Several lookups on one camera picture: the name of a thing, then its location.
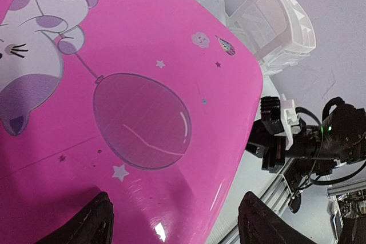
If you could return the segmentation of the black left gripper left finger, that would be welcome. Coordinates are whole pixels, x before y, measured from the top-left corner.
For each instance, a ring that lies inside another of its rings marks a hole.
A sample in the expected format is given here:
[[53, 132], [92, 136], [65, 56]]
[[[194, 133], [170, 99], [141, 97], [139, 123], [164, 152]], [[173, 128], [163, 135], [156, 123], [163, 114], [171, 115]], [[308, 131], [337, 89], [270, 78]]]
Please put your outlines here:
[[113, 227], [113, 204], [108, 194], [102, 191], [73, 218], [37, 244], [111, 244]]

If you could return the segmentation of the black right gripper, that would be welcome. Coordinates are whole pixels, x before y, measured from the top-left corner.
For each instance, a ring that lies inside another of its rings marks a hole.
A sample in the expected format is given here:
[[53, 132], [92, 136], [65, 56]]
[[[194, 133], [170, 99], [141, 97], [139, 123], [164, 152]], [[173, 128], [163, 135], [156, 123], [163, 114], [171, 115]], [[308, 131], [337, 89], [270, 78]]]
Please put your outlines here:
[[247, 151], [261, 159], [261, 169], [277, 173], [286, 158], [302, 158], [308, 155], [306, 140], [302, 135], [293, 136], [293, 144], [286, 149], [287, 136], [281, 122], [281, 103], [278, 97], [262, 97], [261, 118], [252, 126]]

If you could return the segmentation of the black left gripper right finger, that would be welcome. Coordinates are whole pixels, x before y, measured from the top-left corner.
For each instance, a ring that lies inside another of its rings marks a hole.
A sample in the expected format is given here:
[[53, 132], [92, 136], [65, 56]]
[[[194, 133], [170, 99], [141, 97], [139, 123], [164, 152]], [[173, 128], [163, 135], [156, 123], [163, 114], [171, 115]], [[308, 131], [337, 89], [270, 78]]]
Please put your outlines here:
[[243, 244], [311, 244], [312, 240], [289, 226], [253, 192], [238, 207], [238, 232]]

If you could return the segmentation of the pink cartoon suitcase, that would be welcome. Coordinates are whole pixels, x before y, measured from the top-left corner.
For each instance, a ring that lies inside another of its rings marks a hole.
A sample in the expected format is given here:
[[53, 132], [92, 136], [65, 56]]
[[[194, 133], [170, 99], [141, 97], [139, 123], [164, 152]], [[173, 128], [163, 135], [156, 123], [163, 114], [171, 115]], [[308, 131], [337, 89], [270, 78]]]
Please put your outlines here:
[[261, 92], [195, 0], [1, 0], [1, 242], [36, 243], [104, 191], [112, 243], [204, 243]]

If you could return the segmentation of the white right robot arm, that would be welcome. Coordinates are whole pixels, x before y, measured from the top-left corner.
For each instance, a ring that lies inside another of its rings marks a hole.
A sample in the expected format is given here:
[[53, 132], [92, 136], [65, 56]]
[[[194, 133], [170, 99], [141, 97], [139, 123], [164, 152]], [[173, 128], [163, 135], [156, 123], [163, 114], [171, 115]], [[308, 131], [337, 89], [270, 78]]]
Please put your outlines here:
[[293, 100], [262, 97], [261, 118], [254, 122], [246, 150], [262, 160], [262, 170], [278, 173], [286, 159], [293, 160], [287, 180], [293, 191], [312, 185], [327, 186], [351, 179], [365, 168], [331, 181], [337, 164], [365, 162], [365, 109], [340, 98], [323, 108], [322, 119]]

